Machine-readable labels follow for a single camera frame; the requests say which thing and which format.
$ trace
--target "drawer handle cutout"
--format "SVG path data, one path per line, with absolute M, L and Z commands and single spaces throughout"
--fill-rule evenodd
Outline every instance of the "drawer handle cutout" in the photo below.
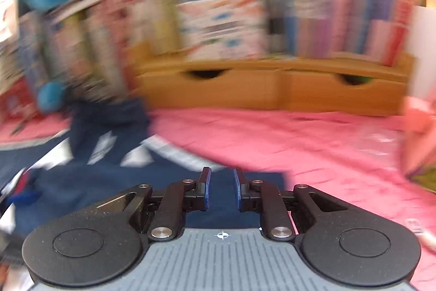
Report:
M 228 70 L 189 70 L 185 74 L 194 79 L 208 80 L 217 78 L 226 71 Z
M 373 78 L 370 77 L 363 77 L 363 76 L 353 76 L 350 74 L 336 74 L 341 81 L 343 81 L 346 85 L 365 85 L 368 84 L 373 80 Z

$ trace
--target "dark blue fabric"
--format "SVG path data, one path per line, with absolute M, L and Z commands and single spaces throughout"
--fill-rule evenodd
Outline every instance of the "dark blue fabric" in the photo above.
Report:
M 21 169 L 29 168 L 50 152 L 55 146 L 62 142 L 67 135 L 66 133 L 35 147 L 0 150 L 0 189 L 3 189 Z
M 13 197 L 16 202 L 15 231 L 26 236 L 39 225 L 138 184 L 151 184 L 155 190 L 161 190 L 173 181 L 196 180 L 199 172 L 187 170 L 151 150 L 149 153 L 153 162 L 147 166 L 119 166 L 124 156 L 145 139 L 148 124 L 148 117 L 138 101 L 111 107 L 80 104 L 75 111 L 69 136 L 74 159 L 67 165 L 50 170 L 40 168 L 29 171 L 28 183 L 21 195 L 36 195 L 37 199 L 28 201 Z M 116 136 L 114 147 L 100 161 L 88 165 L 98 138 L 108 131 Z M 247 173 L 247 177 L 269 180 L 278 188 L 284 188 L 283 177 L 279 173 Z M 228 229 L 259 226 L 257 214 L 238 211 L 233 179 L 231 169 L 212 173 L 209 210 L 187 214 L 187 227 Z

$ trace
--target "blue pom-pom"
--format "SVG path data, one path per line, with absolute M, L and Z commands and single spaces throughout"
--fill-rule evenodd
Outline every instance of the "blue pom-pom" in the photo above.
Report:
M 48 82 L 38 93 L 38 108 L 48 114 L 58 111 L 64 100 L 64 86 L 60 82 Z

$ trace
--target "pink bedsheet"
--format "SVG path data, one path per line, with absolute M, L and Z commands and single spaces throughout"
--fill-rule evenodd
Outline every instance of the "pink bedsheet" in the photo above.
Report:
M 399 117 L 224 109 L 152 114 L 154 133 L 195 154 L 247 170 L 284 171 L 287 188 L 306 183 L 401 224 L 417 218 L 436 233 L 436 195 L 398 170 Z M 382 150 L 365 137 L 378 130 L 394 138 L 381 145 L 391 154 L 373 154 Z M 423 249 L 412 283 L 435 290 L 436 253 Z

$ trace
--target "metal screw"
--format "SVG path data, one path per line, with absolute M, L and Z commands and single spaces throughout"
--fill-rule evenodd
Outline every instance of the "metal screw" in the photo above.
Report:
M 168 238 L 172 234 L 173 234 L 173 230 L 168 227 L 156 227 L 155 229 L 153 229 L 153 231 L 151 231 L 151 235 L 154 238 L 160 238 L 160 239 Z
M 287 227 L 275 227 L 271 229 L 271 234 L 276 238 L 288 238 L 292 235 L 292 230 Z

